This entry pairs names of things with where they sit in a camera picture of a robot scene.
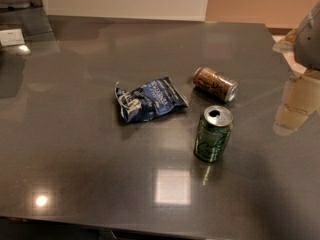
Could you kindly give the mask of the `orange soda can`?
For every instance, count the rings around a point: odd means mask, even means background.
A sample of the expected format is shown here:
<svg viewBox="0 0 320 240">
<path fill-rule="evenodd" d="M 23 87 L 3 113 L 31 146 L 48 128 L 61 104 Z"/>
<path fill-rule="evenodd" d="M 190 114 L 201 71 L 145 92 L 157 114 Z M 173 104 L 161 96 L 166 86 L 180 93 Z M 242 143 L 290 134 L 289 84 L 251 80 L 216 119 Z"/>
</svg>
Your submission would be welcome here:
<svg viewBox="0 0 320 240">
<path fill-rule="evenodd" d="M 196 70 L 193 83 L 225 103 L 231 102 L 238 93 L 238 83 L 235 80 L 208 67 L 200 67 Z"/>
</svg>

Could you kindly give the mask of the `green soda can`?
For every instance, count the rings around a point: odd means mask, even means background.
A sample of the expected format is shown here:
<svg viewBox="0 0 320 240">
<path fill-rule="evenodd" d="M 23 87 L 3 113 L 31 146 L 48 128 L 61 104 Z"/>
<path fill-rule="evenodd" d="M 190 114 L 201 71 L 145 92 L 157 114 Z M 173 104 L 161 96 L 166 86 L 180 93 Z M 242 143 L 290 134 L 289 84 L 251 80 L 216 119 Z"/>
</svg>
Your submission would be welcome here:
<svg viewBox="0 0 320 240">
<path fill-rule="evenodd" d="M 200 116 L 195 155 L 205 162 L 215 162 L 222 158 L 233 128 L 233 115 L 225 107 L 212 105 Z"/>
</svg>

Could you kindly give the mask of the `blue chip bag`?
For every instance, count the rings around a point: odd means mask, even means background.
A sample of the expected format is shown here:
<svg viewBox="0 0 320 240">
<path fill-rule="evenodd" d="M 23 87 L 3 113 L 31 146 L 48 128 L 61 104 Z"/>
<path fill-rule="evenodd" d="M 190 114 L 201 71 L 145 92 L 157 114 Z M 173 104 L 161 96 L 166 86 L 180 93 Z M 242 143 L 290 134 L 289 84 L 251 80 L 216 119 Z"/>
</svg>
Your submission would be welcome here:
<svg viewBox="0 0 320 240">
<path fill-rule="evenodd" d="M 116 83 L 115 97 L 126 123 L 148 122 L 188 107 L 187 99 L 166 76 L 129 92 Z"/>
</svg>

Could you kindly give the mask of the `white card on table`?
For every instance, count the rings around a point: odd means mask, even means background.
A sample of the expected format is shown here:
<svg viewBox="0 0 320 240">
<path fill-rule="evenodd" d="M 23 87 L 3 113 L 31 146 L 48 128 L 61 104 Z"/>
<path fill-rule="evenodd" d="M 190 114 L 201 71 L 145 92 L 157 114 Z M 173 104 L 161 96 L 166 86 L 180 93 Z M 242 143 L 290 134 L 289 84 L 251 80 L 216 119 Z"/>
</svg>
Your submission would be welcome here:
<svg viewBox="0 0 320 240">
<path fill-rule="evenodd" d="M 23 45 L 25 43 L 21 29 L 8 29 L 0 31 L 0 44 L 3 47 Z"/>
</svg>

